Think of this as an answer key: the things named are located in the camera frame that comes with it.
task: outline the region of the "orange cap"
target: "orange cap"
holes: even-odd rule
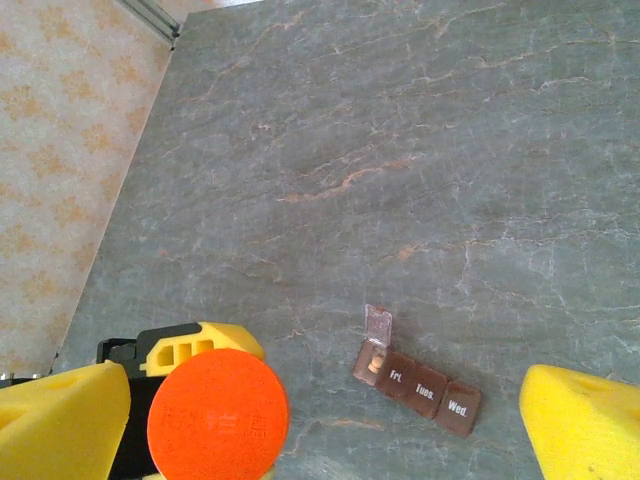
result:
[[[149,411],[153,461],[167,480],[257,480],[289,428],[276,374],[253,355],[210,350],[176,367]]]

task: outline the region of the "clear plastic lid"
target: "clear plastic lid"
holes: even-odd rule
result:
[[[375,307],[369,304],[364,306],[364,313],[367,340],[376,345],[388,347],[391,344],[391,326],[393,323],[391,313],[382,307]]]

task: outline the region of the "pill compartment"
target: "pill compartment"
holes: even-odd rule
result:
[[[411,357],[389,350],[375,387],[389,397],[403,400],[409,394],[416,366]]]
[[[409,385],[409,392],[403,401],[407,407],[423,417],[433,419],[448,381],[449,379],[443,373],[418,364]]]
[[[476,423],[482,392],[457,380],[447,384],[436,422],[461,437],[468,437]]]
[[[364,311],[367,339],[360,347],[353,376],[373,387],[387,358],[393,317],[384,308],[373,305],[365,305]]]
[[[387,349],[365,340],[353,367],[353,376],[370,387],[375,386],[387,356]]]

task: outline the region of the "yellow plastic part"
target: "yellow plastic part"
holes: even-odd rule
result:
[[[546,480],[640,479],[640,388],[534,365],[520,413]]]
[[[226,323],[198,323],[198,333],[163,338],[147,355],[146,363],[140,365],[148,377],[169,375],[173,369],[192,356],[216,348],[233,348],[250,353],[264,360],[264,349],[249,331],[241,325]]]
[[[260,480],[273,480],[276,473],[275,467],[269,470]],[[154,475],[147,475],[142,480],[166,480],[160,473]]]
[[[0,389],[0,478],[105,480],[130,404],[115,363]]]

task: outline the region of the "beige patterned wall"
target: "beige patterned wall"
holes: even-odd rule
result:
[[[115,0],[2,3],[0,371],[44,373],[170,47]]]

